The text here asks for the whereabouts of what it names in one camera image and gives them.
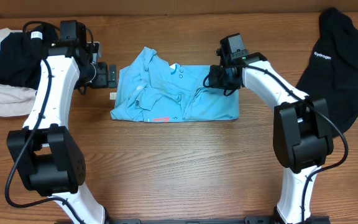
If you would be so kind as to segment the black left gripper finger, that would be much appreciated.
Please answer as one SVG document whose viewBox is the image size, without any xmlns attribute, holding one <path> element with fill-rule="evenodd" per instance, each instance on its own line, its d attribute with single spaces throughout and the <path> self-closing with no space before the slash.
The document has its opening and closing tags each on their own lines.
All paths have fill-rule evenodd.
<svg viewBox="0 0 358 224">
<path fill-rule="evenodd" d="M 117 87 L 117 67 L 114 64 L 111 64 L 109 66 L 108 87 L 109 88 Z"/>
<path fill-rule="evenodd" d="M 100 42 L 93 42 L 92 62 L 97 62 L 99 58 L 101 58 L 101 44 Z"/>
</svg>

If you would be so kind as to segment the light blue t-shirt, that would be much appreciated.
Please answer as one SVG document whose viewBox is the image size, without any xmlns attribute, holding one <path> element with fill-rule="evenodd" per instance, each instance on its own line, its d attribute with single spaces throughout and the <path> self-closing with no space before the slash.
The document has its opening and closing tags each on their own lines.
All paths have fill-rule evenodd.
<svg viewBox="0 0 358 224">
<path fill-rule="evenodd" d="M 239 93 L 204 87 L 208 65 L 170 65 L 144 47 L 119 72 L 112 119 L 167 123 L 225 121 L 239 117 Z"/>
</svg>

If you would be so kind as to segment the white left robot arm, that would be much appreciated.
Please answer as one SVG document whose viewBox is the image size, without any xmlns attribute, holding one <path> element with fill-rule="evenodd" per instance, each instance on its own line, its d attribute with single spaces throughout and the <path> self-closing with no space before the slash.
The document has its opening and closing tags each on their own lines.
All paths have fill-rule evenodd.
<svg viewBox="0 0 358 224">
<path fill-rule="evenodd" d="M 84 154 L 68 130 L 71 99 L 77 88 L 106 88 L 108 70 L 99 63 L 95 41 L 58 40 L 40 60 L 35 102 L 23 127 L 10 131 L 7 148 L 14 164 L 4 187 L 6 202 L 28 208 L 55 202 L 72 223 L 112 223 L 88 188 Z"/>
</svg>

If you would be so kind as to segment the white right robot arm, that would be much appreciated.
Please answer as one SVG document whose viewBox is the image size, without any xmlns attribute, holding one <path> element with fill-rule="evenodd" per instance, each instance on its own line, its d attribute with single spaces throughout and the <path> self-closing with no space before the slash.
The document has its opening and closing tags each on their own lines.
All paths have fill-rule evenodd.
<svg viewBox="0 0 358 224">
<path fill-rule="evenodd" d="M 283 166 L 280 200 L 269 223 L 329 223 L 329 217 L 313 216 L 310 201 L 314 186 L 311 174 L 320 169 L 333 151 L 331 127 L 314 111 L 327 115 L 322 98 L 310 98 L 281 77 L 259 52 L 246 50 L 225 54 L 219 49 L 219 65 L 210 68 L 204 85 L 220 88 L 225 95 L 245 87 L 273 111 L 273 150 Z"/>
</svg>

